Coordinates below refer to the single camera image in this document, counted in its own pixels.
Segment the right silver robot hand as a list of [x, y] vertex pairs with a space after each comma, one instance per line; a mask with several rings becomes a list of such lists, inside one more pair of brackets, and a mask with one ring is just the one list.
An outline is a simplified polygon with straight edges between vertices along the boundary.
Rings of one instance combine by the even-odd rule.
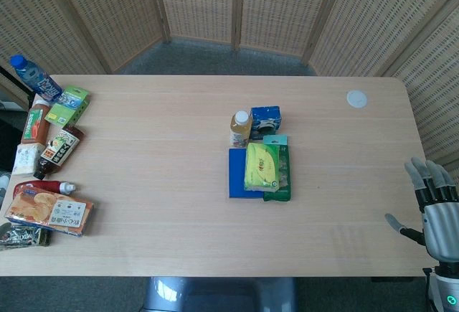
[[455, 182], [441, 165], [431, 160], [413, 157], [404, 168], [412, 181], [422, 231], [404, 226], [392, 214], [387, 213], [384, 218], [396, 232], [424, 246], [430, 257], [440, 263], [456, 263], [458, 191]]

